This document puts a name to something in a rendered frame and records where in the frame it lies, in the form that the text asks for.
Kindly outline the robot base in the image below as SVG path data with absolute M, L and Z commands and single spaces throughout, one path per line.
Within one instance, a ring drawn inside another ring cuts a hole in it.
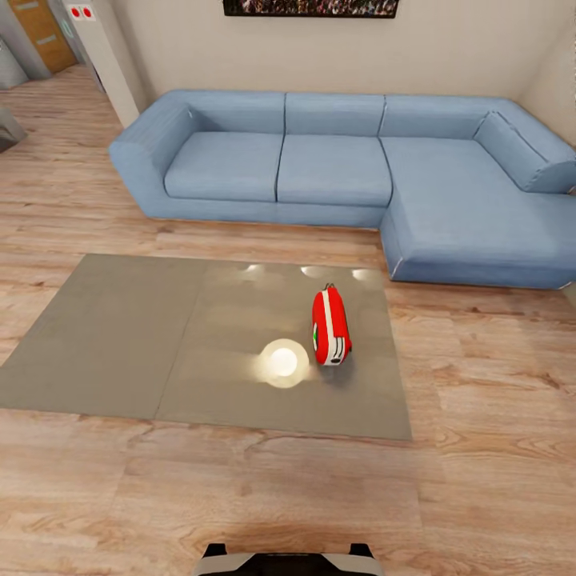
M 351 543 L 350 550 L 351 554 L 226 554 L 225 543 L 211 543 L 191 576 L 386 576 L 366 543 Z

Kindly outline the radio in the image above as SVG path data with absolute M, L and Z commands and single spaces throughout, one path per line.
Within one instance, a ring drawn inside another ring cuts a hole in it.
M 352 350 L 345 307 L 336 287 L 328 286 L 314 297 L 313 339 L 321 366 L 339 366 Z

